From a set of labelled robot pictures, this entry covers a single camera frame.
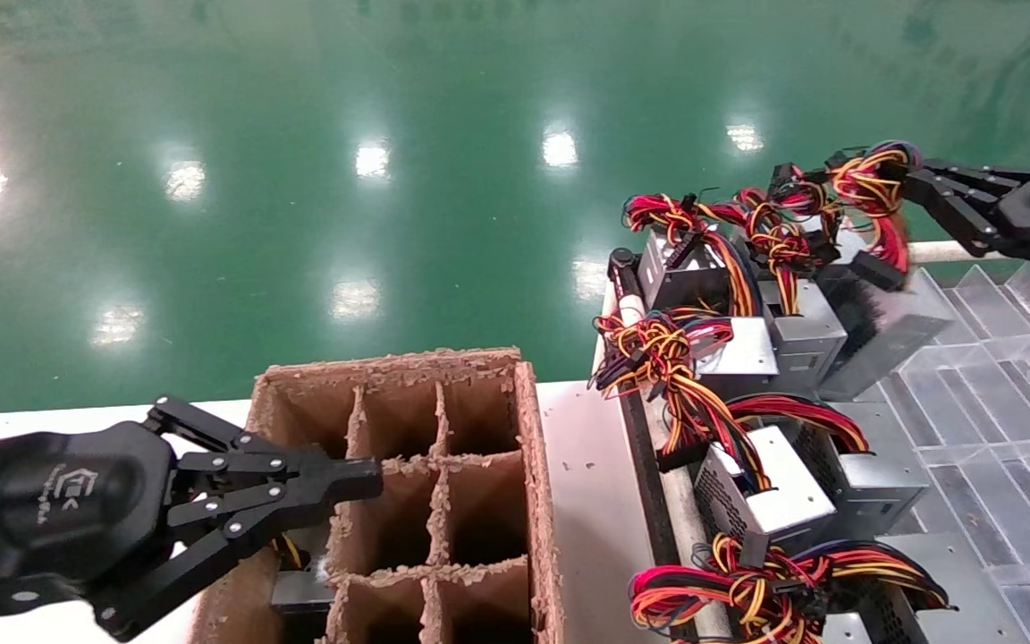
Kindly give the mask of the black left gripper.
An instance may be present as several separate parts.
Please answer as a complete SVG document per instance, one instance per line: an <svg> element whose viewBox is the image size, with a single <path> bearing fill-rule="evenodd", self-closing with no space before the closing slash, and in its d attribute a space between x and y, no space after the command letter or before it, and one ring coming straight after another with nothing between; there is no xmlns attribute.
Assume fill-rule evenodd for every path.
<svg viewBox="0 0 1030 644"><path fill-rule="evenodd" d="M383 493L373 457L276 445L181 399L156 401L146 427L0 440L0 616L91 598L98 626L131 641L283 531ZM166 435L203 450L177 461ZM285 486L163 563L173 547L161 518L175 465L177 484L196 493Z"/></svg>

